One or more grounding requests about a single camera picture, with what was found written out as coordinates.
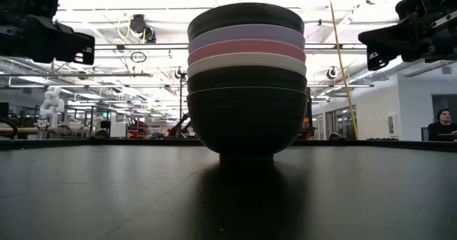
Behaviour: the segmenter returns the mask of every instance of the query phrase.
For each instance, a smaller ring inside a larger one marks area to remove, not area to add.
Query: round ceiling fixture
[[[327,71],[327,79],[336,79],[336,76],[338,76],[338,71],[332,66],[331,69]]]
[[[141,51],[135,51],[130,55],[130,60],[134,63],[142,63],[146,61],[146,55]]]

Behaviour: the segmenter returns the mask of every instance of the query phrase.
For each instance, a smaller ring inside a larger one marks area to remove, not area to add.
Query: black bowl
[[[226,87],[187,96],[200,141],[225,157],[271,157],[287,148],[303,126],[307,96],[271,87]]]
[[[235,66],[202,71],[187,80],[187,91],[232,86],[267,86],[306,91],[306,77],[288,69],[268,66]]]
[[[303,34],[303,19],[290,9],[273,4],[240,3],[219,6],[198,15],[187,29],[189,42],[213,29],[243,24],[285,26]]]

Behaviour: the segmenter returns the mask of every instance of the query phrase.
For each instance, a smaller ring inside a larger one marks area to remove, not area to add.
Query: pole
[[[92,123],[94,122],[94,107],[91,107],[91,129],[89,136],[92,136]]]
[[[183,118],[183,73],[179,75],[179,121]],[[182,123],[179,124],[178,136],[181,135]]]

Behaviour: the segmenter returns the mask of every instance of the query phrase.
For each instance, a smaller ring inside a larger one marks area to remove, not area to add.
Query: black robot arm
[[[367,45],[368,70],[397,56],[406,62],[457,60],[457,0],[403,0],[396,13],[397,25],[358,35]]]
[[[52,19],[59,0],[0,0],[0,56],[94,63],[95,38]]]

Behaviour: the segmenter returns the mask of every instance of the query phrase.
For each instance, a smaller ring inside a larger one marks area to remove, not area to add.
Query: cable
[[[120,37],[122,37],[123,39],[127,39],[129,36],[130,36],[130,23],[131,23],[131,19],[129,20],[129,28],[127,29],[127,35],[124,36],[122,33],[121,33],[121,22],[119,21],[119,26],[117,27],[117,33],[119,34]]]
[[[335,13],[333,11],[333,4],[332,4],[331,0],[329,0],[329,1],[330,1],[330,9],[331,9],[331,19],[333,22],[333,30],[335,31],[336,50],[338,52],[338,59],[340,61],[340,67],[341,67],[341,75],[343,76],[344,89],[346,90],[346,94],[348,96],[349,111],[351,112],[352,124],[354,126],[354,131],[356,132],[356,139],[358,140],[358,129],[357,129],[356,117],[354,116],[354,109],[352,107],[351,91],[349,91],[349,88],[348,88],[346,72],[344,71],[343,62],[341,60],[341,50],[340,50],[340,44],[338,42],[338,32],[336,30]]]
[[[11,122],[9,119],[0,118],[0,123],[5,123],[13,129],[13,133],[6,134],[6,135],[0,135],[0,136],[7,137],[7,138],[13,138],[17,135],[17,133],[18,133],[17,126],[13,122]]]

